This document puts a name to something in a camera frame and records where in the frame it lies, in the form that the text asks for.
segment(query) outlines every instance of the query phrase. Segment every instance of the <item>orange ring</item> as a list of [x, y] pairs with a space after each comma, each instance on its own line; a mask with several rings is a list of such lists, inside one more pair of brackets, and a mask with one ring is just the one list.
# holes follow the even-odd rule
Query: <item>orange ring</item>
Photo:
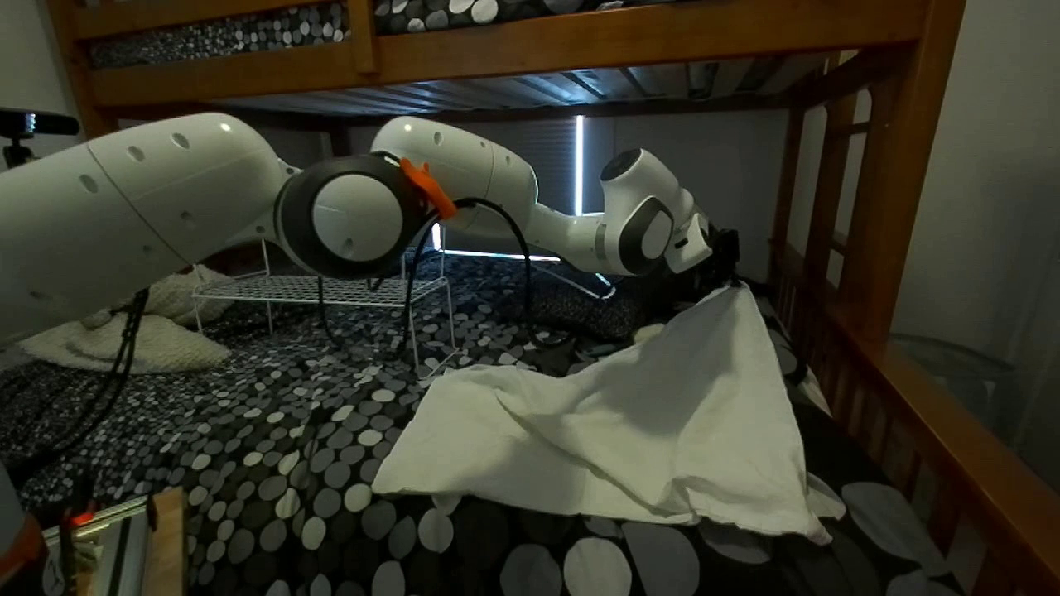
[[427, 202], [437, 210], [437, 218], [455, 216], [452, 198], [441, 190], [427, 167], [401, 158], [401, 171], [427, 194]]

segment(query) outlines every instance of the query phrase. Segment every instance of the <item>white towel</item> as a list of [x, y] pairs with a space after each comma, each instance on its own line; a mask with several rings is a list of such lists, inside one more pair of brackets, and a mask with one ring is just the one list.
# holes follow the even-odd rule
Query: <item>white towel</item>
[[523, 511], [734, 523], [828, 539], [755, 298], [725, 287], [580, 373], [471, 367], [431, 385], [376, 495], [475, 495]]

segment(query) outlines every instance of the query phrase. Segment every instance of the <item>bed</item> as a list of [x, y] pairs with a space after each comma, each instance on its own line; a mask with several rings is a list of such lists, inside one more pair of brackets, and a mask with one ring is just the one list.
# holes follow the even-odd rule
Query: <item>bed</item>
[[[376, 3], [345, 0], [347, 34], [330, 44], [134, 66], [92, 62], [92, 45], [101, 41], [308, 3], [101, 0], [83, 7], [50, 0], [50, 9], [88, 133], [104, 133], [126, 117], [216, 104], [322, 110], [341, 99], [359, 107], [357, 117], [629, 110], [607, 81], [664, 71], [685, 76], [683, 93], [670, 96], [660, 86], [638, 93], [632, 110], [712, 110], [729, 99], [696, 93], [692, 81], [703, 66], [755, 59], [760, 73], [769, 62], [814, 56], [801, 71], [807, 76], [791, 86], [766, 83], [729, 93], [734, 107], [769, 104], [791, 114], [771, 236], [777, 315], [810, 361], [834, 420], [891, 484], [917, 501], [932, 542], [961, 556], [967, 532], [977, 538], [980, 552], [967, 563], [963, 580], [973, 592], [1060, 592], [1056, 495], [924, 370], [888, 348], [961, 0], [690, 0], [431, 34], [385, 34], [374, 19]], [[872, 120], [853, 117], [852, 96], [862, 90], [872, 93]], [[810, 107], [828, 110], [828, 136], [807, 241], [793, 250], [789, 218], [801, 117]], [[853, 136], [864, 138], [857, 202], [847, 236], [834, 236]]]

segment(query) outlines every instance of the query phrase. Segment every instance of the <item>mattress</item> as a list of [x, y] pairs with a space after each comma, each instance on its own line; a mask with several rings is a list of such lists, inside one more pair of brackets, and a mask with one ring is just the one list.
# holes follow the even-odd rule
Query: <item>mattress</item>
[[[488, 27], [545, 12], [613, 9], [632, 0], [374, 0], [376, 34], [418, 34], [449, 27]], [[216, 59], [236, 53], [294, 49], [341, 44], [352, 37], [341, 0], [268, 9], [251, 18], [207, 19], [192, 27], [145, 29], [88, 45], [88, 62], [158, 66]]]
[[[83, 452], [36, 473], [23, 501], [55, 503], [84, 471], [101, 503], [182, 486], [195, 592], [957, 592], [903, 498], [803, 402], [769, 309], [810, 484], [843, 501], [843, 518], [828, 521], [832, 548], [372, 495], [431, 373], [468, 365], [564, 373], [613, 353], [644, 322], [632, 291], [594, 305], [535, 274], [534, 315], [565, 330], [525, 342], [514, 261], [452, 261], [447, 274], [455, 346], [443, 309], [423, 305], [419, 378], [394, 352], [396, 317], [330, 309], [341, 346], [329, 348], [313, 310], [278, 309], [268, 335], [262, 309], [236, 309], [211, 327], [232, 348], [226, 367], [131, 378]], [[3, 373], [3, 459], [69, 435], [92, 380], [45, 365]]]

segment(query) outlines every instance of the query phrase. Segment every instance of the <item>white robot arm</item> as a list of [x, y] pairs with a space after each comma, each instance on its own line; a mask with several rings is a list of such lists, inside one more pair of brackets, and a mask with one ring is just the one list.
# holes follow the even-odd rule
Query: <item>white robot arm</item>
[[431, 212], [408, 167], [427, 167], [449, 198], [499, 207], [531, 245], [587, 272], [685, 272], [708, 259], [706, 216], [644, 150], [601, 170], [600, 216], [564, 216], [535, 202], [521, 155], [452, 126], [390, 120], [366, 155], [292, 170], [240, 120], [202, 114], [0, 177], [0, 346], [251, 240], [317, 274], [385, 274]]

